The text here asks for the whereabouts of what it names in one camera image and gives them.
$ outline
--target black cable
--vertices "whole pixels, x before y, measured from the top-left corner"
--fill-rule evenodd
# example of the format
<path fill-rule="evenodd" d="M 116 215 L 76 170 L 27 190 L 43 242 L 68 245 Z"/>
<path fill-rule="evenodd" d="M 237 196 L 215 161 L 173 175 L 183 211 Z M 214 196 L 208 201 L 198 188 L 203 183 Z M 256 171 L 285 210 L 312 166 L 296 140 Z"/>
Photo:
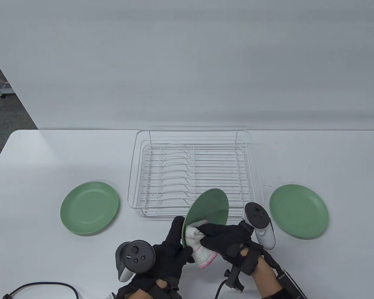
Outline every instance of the black cable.
<path fill-rule="evenodd" d="M 19 290 L 21 290 L 25 287 L 30 287 L 31 285 L 63 285 L 63 286 L 66 286 L 66 287 L 69 287 L 70 289 L 72 289 L 72 291 L 75 293 L 76 299 L 79 299 L 78 291 L 72 285 L 69 285 L 69 284 L 64 283 L 64 282 L 31 282 L 31 283 L 26 283 L 24 285 L 21 285 L 19 288 L 15 289 L 11 293 L 5 294 L 3 296 L 3 299 L 11 299 L 12 295 L 14 295 L 16 292 L 18 292 Z"/>
<path fill-rule="evenodd" d="M 214 297 L 214 299 L 217 299 L 219 297 L 219 293 L 220 293 L 220 290 L 222 288 L 222 286 L 227 282 L 227 279 L 223 280 L 222 283 L 220 284 L 219 288 L 217 289 L 217 292 L 216 292 L 216 296 Z"/>

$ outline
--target dish rack tines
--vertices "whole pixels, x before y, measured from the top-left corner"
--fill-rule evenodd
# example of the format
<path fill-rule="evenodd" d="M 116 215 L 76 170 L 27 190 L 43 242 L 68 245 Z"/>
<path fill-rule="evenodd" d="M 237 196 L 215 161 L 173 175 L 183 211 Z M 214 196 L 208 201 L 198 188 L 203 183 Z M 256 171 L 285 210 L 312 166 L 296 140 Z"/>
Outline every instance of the dish rack tines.
<path fill-rule="evenodd" d="M 244 205 L 256 201 L 247 142 L 237 139 L 241 132 L 247 134 L 239 130 L 140 131 L 130 173 L 129 205 L 144 216 L 185 216 L 200 194 L 219 188 L 227 194 L 229 218 L 241 217 Z M 153 138 L 154 133 L 161 137 Z"/>

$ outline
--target black glove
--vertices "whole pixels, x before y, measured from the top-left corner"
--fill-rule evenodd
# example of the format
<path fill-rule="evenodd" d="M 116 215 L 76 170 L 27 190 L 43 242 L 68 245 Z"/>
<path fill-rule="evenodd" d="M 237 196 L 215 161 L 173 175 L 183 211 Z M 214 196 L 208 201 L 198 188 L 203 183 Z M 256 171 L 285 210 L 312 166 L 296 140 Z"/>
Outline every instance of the black glove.
<path fill-rule="evenodd" d="M 125 294 L 135 292 L 138 289 L 149 293 L 156 284 L 157 279 L 164 280 L 168 287 L 177 289 L 181 277 L 181 270 L 187 262 L 191 262 L 193 249 L 183 248 L 180 244 L 181 229 L 184 217 L 177 216 L 173 219 L 169 233 L 162 244 L 154 245 L 156 255 L 154 266 L 145 273 L 134 275 L 131 283 L 120 288 L 116 299 L 122 298 Z"/>
<path fill-rule="evenodd" d="M 245 257 L 240 254 L 243 248 L 249 248 L 251 255 L 255 251 L 257 259 L 263 251 L 263 246 L 251 240 L 252 227 L 248 227 L 244 221 L 238 225 L 215 225 L 212 223 L 198 227 L 205 237 L 201 240 L 201 245 L 205 248 L 218 252 L 223 259 L 234 266 L 240 267 Z"/>

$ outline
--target white cloth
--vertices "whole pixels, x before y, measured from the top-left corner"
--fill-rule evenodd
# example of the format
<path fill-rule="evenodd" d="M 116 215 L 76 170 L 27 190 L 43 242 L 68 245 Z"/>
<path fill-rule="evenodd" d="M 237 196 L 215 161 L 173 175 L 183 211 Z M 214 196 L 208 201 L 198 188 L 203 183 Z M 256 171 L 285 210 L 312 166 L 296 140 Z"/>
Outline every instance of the white cloth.
<path fill-rule="evenodd" d="M 193 258 L 199 268 L 207 267 L 217 257 L 217 252 L 211 251 L 201 245 L 201 239 L 205 237 L 198 230 L 198 226 L 208 223 L 206 220 L 198 221 L 186 226 L 186 245 L 193 248 Z"/>

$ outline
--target white wall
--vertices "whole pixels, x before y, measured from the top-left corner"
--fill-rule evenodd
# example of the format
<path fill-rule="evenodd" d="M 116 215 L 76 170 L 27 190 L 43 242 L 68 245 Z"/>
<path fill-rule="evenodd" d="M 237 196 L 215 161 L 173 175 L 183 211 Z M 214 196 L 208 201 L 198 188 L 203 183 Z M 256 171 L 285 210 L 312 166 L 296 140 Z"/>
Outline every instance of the white wall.
<path fill-rule="evenodd" d="M 0 67 L 39 128 L 371 129 L 374 0 L 0 0 Z"/>

